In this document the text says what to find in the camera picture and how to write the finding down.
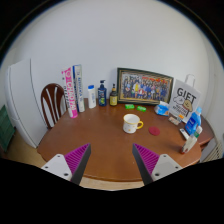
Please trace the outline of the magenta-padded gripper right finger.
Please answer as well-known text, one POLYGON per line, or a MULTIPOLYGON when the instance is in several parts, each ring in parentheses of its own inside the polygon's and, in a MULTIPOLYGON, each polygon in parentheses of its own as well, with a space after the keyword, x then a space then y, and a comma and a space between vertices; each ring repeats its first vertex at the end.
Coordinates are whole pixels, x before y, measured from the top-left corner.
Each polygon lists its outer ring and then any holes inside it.
POLYGON ((182 169, 168 154, 158 155, 136 143, 133 144, 132 154, 145 185, 182 169))

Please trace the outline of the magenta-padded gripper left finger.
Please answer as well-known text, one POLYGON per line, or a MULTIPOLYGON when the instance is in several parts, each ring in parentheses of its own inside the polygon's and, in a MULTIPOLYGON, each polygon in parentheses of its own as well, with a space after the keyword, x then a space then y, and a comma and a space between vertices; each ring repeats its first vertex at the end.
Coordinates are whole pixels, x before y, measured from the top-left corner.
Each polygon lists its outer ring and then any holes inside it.
POLYGON ((91 155, 91 144, 87 143, 66 155, 56 154, 42 169, 79 185, 91 155))

